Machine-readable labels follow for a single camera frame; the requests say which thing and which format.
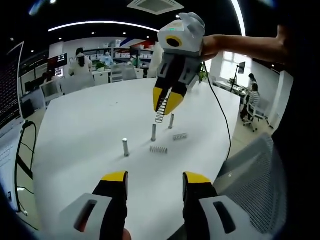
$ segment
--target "air conditioning vent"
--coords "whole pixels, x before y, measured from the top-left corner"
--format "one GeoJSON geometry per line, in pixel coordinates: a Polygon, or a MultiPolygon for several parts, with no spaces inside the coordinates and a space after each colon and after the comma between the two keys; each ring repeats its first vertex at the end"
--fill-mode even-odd
{"type": "Polygon", "coordinates": [[[184,8],[174,0],[133,0],[127,7],[154,15],[161,15],[184,8]]]}

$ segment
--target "floor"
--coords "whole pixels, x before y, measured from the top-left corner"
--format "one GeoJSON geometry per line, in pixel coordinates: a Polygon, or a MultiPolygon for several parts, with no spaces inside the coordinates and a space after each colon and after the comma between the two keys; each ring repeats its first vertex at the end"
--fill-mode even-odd
{"type": "MultiPolygon", "coordinates": [[[[42,120],[45,116],[45,110],[41,109],[35,112],[32,116],[28,117],[29,121],[33,121],[36,124],[37,130],[41,127],[42,120]]],[[[230,156],[232,157],[234,154],[238,153],[240,150],[245,148],[250,142],[252,142],[255,138],[257,138],[261,133],[272,134],[273,130],[268,127],[268,124],[265,120],[261,120],[258,122],[257,120],[254,123],[255,127],[258,128],[258,131],[253,132],[248,126],[243,126],[243,122],[238,117],[238,121],[236,124],[235,132],[232,138],[231,151],[230,156]]],[[[30,148],[33,147],[34,144],[35,132],[32,127],[28,128],[25,131],[22,142],[28,145],[30,148]]],[[[31,151],[25,147],[21,146],[20,156],[24,160],[27,166],[31,164],[32,153],[31,151]]],[[[22,207],[27,212],[26,215],[23,213],[19,213],[19,216],[26,221],[28,224],[32,225],[36,229],[41,229],[40,219],[38,217],[36,202],[34,195],[30,192],[34,192],[33,182],[32,180],[24,173],[24,171],[19,167],[17,171],[17,185],[18,187],[18,197],[22,207]]]]}

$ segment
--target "ceiling light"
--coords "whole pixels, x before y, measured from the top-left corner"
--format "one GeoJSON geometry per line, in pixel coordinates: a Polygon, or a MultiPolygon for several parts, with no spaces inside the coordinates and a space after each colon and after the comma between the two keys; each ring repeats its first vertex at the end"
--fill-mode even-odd
{"type": "Polygon", "coordinates": [[[154,32],[157,32],[157,33],[159,32],[159,30],[151,28],[151,27],[141,26],[141,25],[137,25],[137,24],[133,24],[133,23],[127,23],[127,22],[120,22],[120,21],[82,21],[82,22],[75,22],[75,23],[70,23],[70,24],[66,24],[66,25],[50,28],[48,30],[48,32],[52,32],[54,30],[63,29],[63,28],[71,27],[71,26],[83,25],[83,24],[119,24],[119,25],[137,27],[137,28],[141,28],[141,29],[147,29],[147,30],[154,31],[154,32]]]}
{"type": "Polygon", "coordinates": [[[245,29],[245,22],[244,22],[244,17],[242,16],[242,12],[239,6],[239,2],[237,0],[231,0],[236,16],[238,18],[239,21],[239,25],[240,25],[240,30],[241,30],[241,35],[243,37],[246,36],[246,29],[245,29]]]}

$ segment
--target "black cable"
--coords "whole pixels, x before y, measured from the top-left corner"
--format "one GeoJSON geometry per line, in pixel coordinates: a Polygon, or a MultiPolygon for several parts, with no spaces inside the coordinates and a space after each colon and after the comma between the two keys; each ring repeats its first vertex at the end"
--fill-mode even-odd
{"type": "Polygon", "coordinates": [[[24,222],[25,224],[27,224],[28,226],[30,226],[31,228],[33,228],[36,231],[39,231],[39,229],[35,228],[34,226],[32,226],[30,223],[27,223],[25,220],[23,220],[21,217],[19,217],[19,219],[24,222]]]}
{"type": "Polygon", "coordinates": [[[29,193],[35,195],[32,191],[30,191],[28,188],[26,188],[25,186],[17,186],[17,188],[22,188],[22,189],[25,189],[27,190],[29,193]]]}
{"type": "Polygon", "coordinates": [[[32,151],[32,149],[25,143],[21,142],[22,145],[26,146],[32,153],[34,153],[34,151],[32,151]]]}
{"type": "Polygon", "coordinates": [[[20,144],[23,144],[25,145],[30,151],[32,151],[32,157],[31,157],[31,164],[30,164],[30,171],[32,172],[32,165],[34,163],[34,155],[35,155],[35,148],[36,148],[36,140],[37,140],[37,126],[36,124],[33,122],[33,121],[29,121],[27,120],[25,122],[25,124],[22,126],[22,134],[21,134],[21,138],[20,138],[20,141],[19,141],[19,146],[20,144]],[[26,144],[24,144],[22,142],[22,139],[23,139],[23,136],[24,136],[24,133],[25,133],[25,130],[27,128],[29,128],[30,126],[34,126],[34,143],[33,143],[33,149],[31,149],[29,146],[27,146],[26,144]]]}
{"type": "Polygon", "coordinates": [[[210,82],[210,78],[209,78],[209,73],[208,73],[207,66],[206,66],[205,62],[203,62],[203,65],[204,65],[204,69],[205,69],[205,72],[206,72],[206,76],[207,76],[207,78],[208,78],[209,86],[210,86],[210,88],[211,88],[211,90],[212,90],[212,92],[213,92],[213,94],[214,94],[214,96],[215,96],[215,98],[216,98],[216,100],[217,100],[220,108],[221,108],[221,111],[222,111],[222,113],[223,113],[223,116],[224,116],[224,119],[225,119],[225,122],[226,122],[226,127],[227,127],[227,129],[228,129],[229,142],[230,142],[230,147],[229,147],[228,155],[226,156],[226,160],[228,160],[229,155],[230,155],[230,151],[231,151],[231,135],[230,135],[228,120],[227,120],[227,117],[226,117],[226,114],[225,114],[224,110],[222,109],[222,106],[221,106],[221,104],[220,104],[220,101],[219,101],[219,99],[218,99],[218,97],[217,97],[217,95],[216,95],[213,87],[211,86],[211,82],[210,82]]]}

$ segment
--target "computer monitor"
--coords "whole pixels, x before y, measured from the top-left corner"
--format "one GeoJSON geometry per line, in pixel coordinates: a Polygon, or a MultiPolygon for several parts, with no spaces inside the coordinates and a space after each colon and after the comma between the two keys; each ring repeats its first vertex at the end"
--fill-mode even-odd
{"type": "Polygon", "coordinates": [[[240,62],[239,64],[239,70],[238,74],[244,74],[245,73],[245,68],[246,68],[246,62],[240,62]]]}
{"type": "Polygon", "coordinates": [[[39,89],[39,87],[42,84],[44,84],[45,80],[46,79],[42,76],[42,77],[39,77],[33,81],[26,82],[24,84],[25,91],[26,92],[33,92],[34,90],[39,89]]]}
{"type": "Polygon", "coordinates": [[[54,56],[48,59],[48,71],[55,72],[55,69],[68,65],[67,53],[54,56]]]}
{"type": "Polygon", "coordinates": [[[140,56],[141,47],[140,46],[131,46],[130,47],[130,56],[140,56]]]}

